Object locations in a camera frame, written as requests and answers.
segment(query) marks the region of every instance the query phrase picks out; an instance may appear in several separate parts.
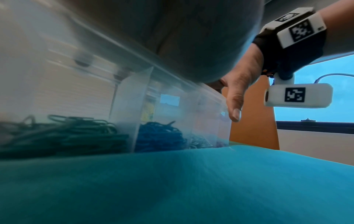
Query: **black window sill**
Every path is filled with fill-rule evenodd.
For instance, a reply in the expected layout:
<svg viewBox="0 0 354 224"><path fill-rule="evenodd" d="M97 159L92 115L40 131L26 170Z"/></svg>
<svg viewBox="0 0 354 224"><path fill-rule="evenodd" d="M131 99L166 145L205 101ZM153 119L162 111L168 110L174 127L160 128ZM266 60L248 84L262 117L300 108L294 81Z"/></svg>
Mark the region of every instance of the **black window sill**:
<svg viewBox="0 0 354 224"><path fill-rule="evenodd" d="M354 123L316 121L277 121L280 130L354 134Z"/></svg>

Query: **human hand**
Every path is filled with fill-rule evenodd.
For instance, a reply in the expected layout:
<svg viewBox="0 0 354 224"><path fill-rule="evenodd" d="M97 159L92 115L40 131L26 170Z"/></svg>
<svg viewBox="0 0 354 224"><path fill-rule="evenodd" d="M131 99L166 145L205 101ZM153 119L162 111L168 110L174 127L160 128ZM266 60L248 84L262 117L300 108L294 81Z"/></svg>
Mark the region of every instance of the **human hand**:
<svg viewBox="0 0 354 224"><path fill-rule="evenodd" d="M263 54L256 44L251 44L236 66L219 81L208 85L215 90L228 87L226 103L229 117L238 122L246 90L260 77L263 67Z"/></svg>

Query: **teal tablecloth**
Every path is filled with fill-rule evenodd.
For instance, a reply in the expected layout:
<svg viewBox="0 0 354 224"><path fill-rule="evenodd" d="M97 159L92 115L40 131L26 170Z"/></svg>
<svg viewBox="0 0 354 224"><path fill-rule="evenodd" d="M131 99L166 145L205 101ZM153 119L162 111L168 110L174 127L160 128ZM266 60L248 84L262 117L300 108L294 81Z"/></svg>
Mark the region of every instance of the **teal tablecloth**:
<svg viewBox="0 0 354 224"><path fill-rule="evenodd" d="M354 167L250 146L0 162L0 223L354 223Z"/></svg>

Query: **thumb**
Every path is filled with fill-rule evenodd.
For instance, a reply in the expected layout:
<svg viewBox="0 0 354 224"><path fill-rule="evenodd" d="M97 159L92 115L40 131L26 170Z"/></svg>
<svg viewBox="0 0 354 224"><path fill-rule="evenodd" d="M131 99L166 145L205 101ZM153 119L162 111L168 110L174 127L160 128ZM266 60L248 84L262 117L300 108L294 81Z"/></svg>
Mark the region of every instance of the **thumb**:
<svg viewBox="0 0 354 224"><path fill-rule="evenodd" d="M229 117L232 121L238 122L241 119L241 110L244 102L244 94L251 83L241 76L228 83L228 95L226 103L228 105Z"/></svg>

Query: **plastic container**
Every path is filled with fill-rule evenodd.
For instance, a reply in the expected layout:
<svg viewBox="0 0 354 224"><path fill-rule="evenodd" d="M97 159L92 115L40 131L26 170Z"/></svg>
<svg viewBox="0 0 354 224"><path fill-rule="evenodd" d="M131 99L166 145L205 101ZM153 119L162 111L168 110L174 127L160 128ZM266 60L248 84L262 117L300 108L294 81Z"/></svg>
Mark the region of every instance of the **plastic container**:
<svg viewBox="0 0 354 224"><path fill-rule="evenodd" d="M87 152L86 148L95 141L103 142L106 132L112 135L113 129L106 127L110 125L124 141L116 137L122 147L109 145L104 153L196 148L191 147L195 135L207 139L210 147L217 147L220 138L228 139L231 121L220 117L226 107L222 95L172 74L145 49L131 47L79 17L68 16L60 5L50 4L55 1L37 2L0 4L1 125L12 122L16 127L26 124L34 128L58 123L48 119L50 114L66 117L66 122L79 119L83 126L80 136L75 129L74 137L80 140L76 148L85 150L77 155L100 153L99 149ZM32 117L21 123L29 115ZM97 128L85 129L92 125L101 128L102 123L105 134L93 135ZM18 136L0 132L0 157L11 151L9 145L21 145L17 147L20 157L71 155L57 148L49 153L38 141L45 139L49 144L48 139L54 137L46 137L48 131L39 133L24 142L21 136L20 143L13 143ZM103 139L95 140L101 135ZM67 141L60 144L68 146ZM34 142L47 152L27 150ZM9 157L19 155L17 151Z"/></svg>

